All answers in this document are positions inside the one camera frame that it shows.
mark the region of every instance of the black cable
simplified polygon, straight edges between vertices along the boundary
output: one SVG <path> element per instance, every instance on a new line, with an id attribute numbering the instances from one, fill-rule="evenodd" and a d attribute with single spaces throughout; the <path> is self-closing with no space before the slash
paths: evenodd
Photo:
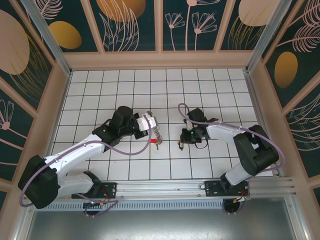
<path id="1" fill-rule="evenodd" d="M 101 124 L 101 126 L 107 125 L 108 122 L 110 122 L 111 119 L 108 119 L 107 121 L 105 121 L 104 123 Z"/>
<path id="2" fill-rule="evenodd" d="M 209 144 L 208 139 L 206 139 L 205 141 L 206 141 L 206 145 L 205 145 L 204 147 L 202 147 L 202 148 L 199 148 L 199 147 L 197 146 L 197 143 L 196 143 L 196 142 L 194 143 L 194 145 L 195 145 L 195 147 L 196 147 L 197 149 L 204 149 L 204 148 L 206 148 L 206 147 L 208 146 L 208 144 Z"/>

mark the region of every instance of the white leaf drawing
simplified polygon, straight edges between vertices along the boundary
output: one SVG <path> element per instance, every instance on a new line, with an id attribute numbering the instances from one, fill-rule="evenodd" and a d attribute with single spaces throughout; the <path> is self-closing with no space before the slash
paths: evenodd
<path id="1" fill-rule="evenodd" d="M 318 25 L 320 23 L 320 0 L 308 0 L 302 19 L 308 26 Z"/>
<path id="2" fill-rule="evenodd" d="M 104 37 L 103 37 L 103 46 L 106 48 L 108 52 L 113 52 L 115 49 L 115 36 L 113 34 L 112 29 L 110 28 L 110 20 L 109 18 L 105 19 L 104 16 L 102 16 L 99 13 L 103 25 L 104 25 Z"/>
<path id="3" fill-rule="evenodd" d="M 105 18 L 99 13 L 104 24 L 103 45 L 106 51 L 135 51 L 139 44 L 139 26 L 135 13 L 123 1 L 122 8 L 115 0 L 101 0 L 101 5 L 109 16 Z"/>
<path id="4" fill-rule="evenodd" d="M 310 103 L 291 110 L 287 121 L 299 150 L 320 148 L 320 94 Z"/>
<path id="5" fill-rule="evenodd" d="M 296 52 L 311 53 L 312 49 L 315 49 L 320 43 L 320 25 L 305 25 L 300 27 L 299 30 L 296 31 L 293 39 L 282 42 L 278 44 L 277 47 L 291 42 Z"/>
<path id="6" fill-rule="evenodd" d="M 63 8 L 61 5 L 62 0 L 34 0 L 42 17 L 44 19 L 53 20 L 60 10 Z"/>

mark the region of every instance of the floral wall print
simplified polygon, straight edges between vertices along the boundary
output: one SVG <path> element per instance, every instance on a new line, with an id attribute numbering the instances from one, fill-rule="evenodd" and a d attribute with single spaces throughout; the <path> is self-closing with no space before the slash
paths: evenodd
<path id="1" fill-rule="evenodd" d="M 0 213 L 1 213 L 2 206 L 5 203 L 6 196 L 7 196 L 7 193 L 5 191 L 0 191 Z"/>
<path id="2" fill-rule="evenodd" d="M 279 0 L 236 0 L 221 50 L 253 50 Z"/>
<path id="3" fill-rule="evenodd" d="M 81 1 L 34 0 L 34 2 L 64 53 L 98 51 Z"/>
<path id="4" fill-rule="evenodd" d="M 292 136 L 309 178 L 320 174 L 320 85 L 287 115 Z"/>
<path id="5" fill-rule="evenodd" d="M 12 180 L 32 122 L 32 116 L 0 90 L 1 179 Z"/>
<path id="6" fill-rule="evenodd" d="M 0 22 L 0 77 L 37 109 L 52 65 L 8 1 Z"/>
<path id="7" fill-rule="evenodd" d="M 153 0 L 90 0 L 106 52 L 155 51 Z"/>
<path id="8" fill-rule="evenodd" d="M 163 1 L 163 50 L 213 50 L 226 1 Z"/>
<path id="9" fill-rule="evenodd" d="M 320 0 L 306 0 L 266 63 L 283 107 L 320 71 L 319 54 Z"/>

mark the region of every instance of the metal bracket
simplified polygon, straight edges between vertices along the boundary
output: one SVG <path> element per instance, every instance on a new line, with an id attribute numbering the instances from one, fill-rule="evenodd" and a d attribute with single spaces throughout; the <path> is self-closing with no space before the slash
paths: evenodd
<path id="1" fill-rule="evenodd" d="M 239 188 L 242 189 L 246 194 L 249 194 L 247 181 L 240 182 L 238 185 L 231 188 L 228 193 L 226 193 L 225 190 L 222 188 L 220 180 L 204 182 L 205 195 L 207 197 L 241 196 L 242 192 Z"/>
<path id="2" fill-rule="evenodd" d="M 102 182 L 99 192 L 96 195 L 84 194 L 84 196 L 91 199 L 105 199 L 106 194 L 109 199 L 115 199 L 117 193 L 117 183 L 116 182 Z M 82 199 L 78 195 L 72 194 L 72 199 Z"/>

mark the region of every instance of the flower illustration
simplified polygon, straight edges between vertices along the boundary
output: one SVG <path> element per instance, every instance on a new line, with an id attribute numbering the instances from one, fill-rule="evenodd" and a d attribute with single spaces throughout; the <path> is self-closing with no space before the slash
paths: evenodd
<path id="1" fill-rule="evenodd" d="M 10 128 L 10 121 L 14 114 L 15 105 L 8 101 L 7 106 L 3 99 L 0 100 L 0 129 L 8 130 Z"/>
<path id="2" fill-rule="evenodd" d="M 216 4 L 220 2 L 220 0 L 209 0 L 209 1 L 205 1 L 205 0 L 186 0 L 186 3 L 193 7 L 196 5 L 210 5 L 210 4 Z"/>
<path id="3" fill-rule="evenodd" d="M 176 48 L 174 44 L 174 37 L 172 35 L 172 29 L 183 27 L 185 25 L 185 21 L 183 21 L 183 17 L 181 16 L 181 13 L 173 13 L 172 16 L 170 13 L 167 13 L 165 15 L 165 20 L 168 23 L 168 26 L 170 28 L 172 47 L 173 47 L 173 50 L 175 51 Z"/>
<path id="4" fill-rule="evenodd" d="M 195 33 L 194 50 L 197 50 L 198 34 L 210 33 L 217 30 L 217 25 L 214 24 L 216 19 L 214 13 L 204 13 L 199 18 L 199 12 L 192 14 L 192 24 Z"/>
<path id="5" fill-rule="evenodd" d="M 189 15 L 191 7 L 197 5 L 210 5 L 217 4 L 220 0 L 186 0 L 186 3 L 189 5 L 188 12 L 186 14 L 186 27 L 185 27 L 185 50 L 188 51 L 188 26 L 189 26 Z"/>
<path id="6" fill-rule="evenodd" d="M 6 105 L 6 103 L 3 99 L 0 100 L 0 130 L 4 130 L 4 131 L 9 130 L 9 131 L 13 132 L 14 134 L 26 139 L 27 138 L 26 136 L 23 136 L 22 134 L 14 131 L 10 128 L 10 122 L 11 122 L 12 116 L 14 114 L 14 108 L 15 108 L 15 105 L 11 101 L 8 101 L 7 105 Z M 23 150 L 23 147 L 15 145 L 15 144 L 8 142 L 4 139 L 0 138 L 0 142 L 7 144 L 11 147 L 14 147 L 16 149 Z"/>

